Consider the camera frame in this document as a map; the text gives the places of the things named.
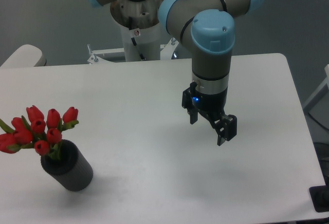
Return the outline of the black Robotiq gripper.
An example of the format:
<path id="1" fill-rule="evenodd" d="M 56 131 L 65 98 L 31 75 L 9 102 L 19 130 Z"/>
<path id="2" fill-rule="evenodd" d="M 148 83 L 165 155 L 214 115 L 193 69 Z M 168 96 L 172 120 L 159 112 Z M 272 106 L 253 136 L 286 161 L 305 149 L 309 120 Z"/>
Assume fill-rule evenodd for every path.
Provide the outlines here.
<path id="1" fill-rule="evenodd" d="M 230 141 L 237 134 L 237 117 L 227 115 L 224 106 L 227 98 L 227 88 L 218 94 L 204 94 L 196 90 L 197 84 L 192 82 L 182 93 L 182 107 L 190 116 L 190 124 L 198 121 L 198 114 L 207 119 L 215 129 L 218 138 L 217 145 Z"/>

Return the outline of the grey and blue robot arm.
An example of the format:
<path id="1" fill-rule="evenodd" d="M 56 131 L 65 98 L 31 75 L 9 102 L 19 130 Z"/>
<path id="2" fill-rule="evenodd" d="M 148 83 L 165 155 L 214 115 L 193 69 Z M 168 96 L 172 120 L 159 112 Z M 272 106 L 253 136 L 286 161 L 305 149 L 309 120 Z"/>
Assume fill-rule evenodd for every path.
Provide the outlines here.
<path id="1" fill-rule="evenodd" d="M 264 0 L 89 0 L 94 7 L 110 6 L 120 26 L 125 59 L 160 58 L 159 28 L 191 53 L 192 83 L 183 92 L 182 106 L 195 123 L 207 119 L 218 145 L 237 134 L 237 118 L 224 112 L 234 19 L 258 9 Z"/>

